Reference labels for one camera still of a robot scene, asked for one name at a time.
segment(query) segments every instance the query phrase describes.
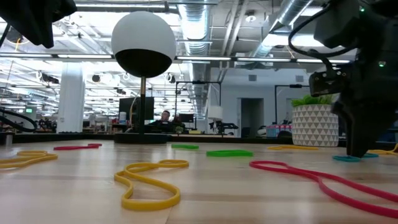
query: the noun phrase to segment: doorway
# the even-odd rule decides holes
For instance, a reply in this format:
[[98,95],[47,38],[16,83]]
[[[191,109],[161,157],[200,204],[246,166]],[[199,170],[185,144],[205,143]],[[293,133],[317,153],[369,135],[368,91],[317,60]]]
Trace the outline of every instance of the doorway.
[[257,130],[264,125],[264,99],[241,98],[241,137],[255,138]]

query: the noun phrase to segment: green plant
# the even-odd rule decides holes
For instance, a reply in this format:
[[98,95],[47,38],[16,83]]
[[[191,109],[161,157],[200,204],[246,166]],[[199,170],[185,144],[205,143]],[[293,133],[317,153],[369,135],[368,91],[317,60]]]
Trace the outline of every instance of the green plant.
[[330,105],[333,102],[334,97],[334,95],[325,95],[319,97],[306,95],[302,99],[293,99],[292,106],[296,107],[302,105]]
[[175,127],[175,132],[177,134],[181,134],[183,131],[184,131],[184,129],[182,127],[180,127],[180,126]]

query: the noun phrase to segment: table surface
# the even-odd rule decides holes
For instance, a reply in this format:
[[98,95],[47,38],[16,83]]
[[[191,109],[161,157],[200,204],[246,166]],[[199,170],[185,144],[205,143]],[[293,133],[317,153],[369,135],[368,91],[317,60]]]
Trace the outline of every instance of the table surface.
[[[344,163],[331,159],[332,155],[344,154],[344,149],[333,148],[272,151],[263,144],[199,143],[199,150],[184,151],[172,149],[171,143],[130,145],[83,140],[14,144],[9,149],[0,147],[0,157],[10,158],[21,150],[52,151],[54,146],[88,143],[102,143],[103,146],[99,149],[55,151],[59,155],[56,161],[0,170],[1,223],[397,223],[397,220],[366,213],[330,199],[311,180],[249,167],[253,159],[282,161],[398,194],[398,158],[395,156]],[[206,151],[222,149],[250,150],[254,157],[206,157]],[[176,185],[182,193],[181,202],[154,212],[123,209],[121,195],[126,187],[115,182],[113,174],[130,163],[162,159],[185,159],[190,166],[140,174]],[[396,203],[359,193],[335,182],[326,181],[326,184],[364,202],[398,209]],[[162,189],[135,182],[135,199],[158,200],[169,196]]]

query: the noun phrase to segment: teal rubber band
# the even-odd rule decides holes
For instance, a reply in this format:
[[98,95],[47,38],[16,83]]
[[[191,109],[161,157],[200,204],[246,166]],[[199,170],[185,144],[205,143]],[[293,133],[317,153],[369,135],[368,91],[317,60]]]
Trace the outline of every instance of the teal rubber band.
[[377,155],[375,153],[366,153],[363,157],[364,158],[377,158],[377,157],[379,157],[379,155]]
[[[370,159],[370,158],[377,158],[379,155],[374,153],[366,153],[363,156],[363,159]],[[353,157],[353,156],[333,156],[333,159],[336,161],[343,161],[343,162],[359,162],[361,158]]]
[[246,150],[207,151],[206,156],[212,156],[212,157],[248,156],[248,157],[252,157],[253,152],[246,151]]
[[172,144],[173,149],[199,149],[197,145]]
[[336,161],[343,161],[343,162],[361,162],[360,158],[353,156],[333,156],[332,158]]

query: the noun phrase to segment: red rubber band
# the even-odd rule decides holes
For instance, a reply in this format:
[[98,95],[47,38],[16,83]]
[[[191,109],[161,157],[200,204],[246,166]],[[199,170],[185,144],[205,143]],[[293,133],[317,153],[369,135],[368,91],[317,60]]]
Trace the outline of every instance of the red rubber band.
[[[268,167],[268,166],[263,166],[261,164],[279,165],[279,166],[284,166],[285,168]],[[321,191],[323,193],[327,194],[329,197],[331,197],[341,203],[344,203],[344,204],[352,206],[354,208],[358,208],[360,210],[364,210],[366,212],[374,213],[377,215],[382,215],[382,216],[391,217],[391,218],[398,218],[398,210],[391,209],[391,208],[384,208],[384,207],[380,207],[377,205],[371,205],[369,203],[361,202],[359,200],[355,200],[353,198],[339,194],[338,192],[335,192],[334,190],[327,187],[322,182],[321,177],[340,182],[340,183],[347,185],[349,187],[352,187],[356,190],[359,190],[359,191],[362,191],[362,192],[365,192],[365,193],[368,193],[368,194],[371,194],[371,195],[374,195],[374,196],[377,196],[380,198],[384,198],[384,199],[390,200],[392,202],[398,202],[398,195],[396,195],[396,194],[392,194],[392,193],[385,192],[385,191],[378,190],[378,189],[373,189],[371,187],[367,187],[365,185],[352,182],[350,180],[344,179],[342,177],[338,177],[336,175],[331,175],[331,174],[327,174],[327,173],[323,173],[323,172],[317,172],[317,171],[312,171],[312,170],[305,170],[305,169],[291,167],[284,162],[252,161],[252,162],[250,162],[250,166],[253,168],[257,168],[257,169],[269,170],[269,171],[274,171],[274,172],[283,172],[286,174],[294,174],[294,175],[299,175],[302,177],[312,179],[312,180],[318,182],[319,188],[321,189]]]
[[97,149],[100,146],[102,146],[102,144],[90,143],[87,146],[59,146],[54,147],[54,150]]

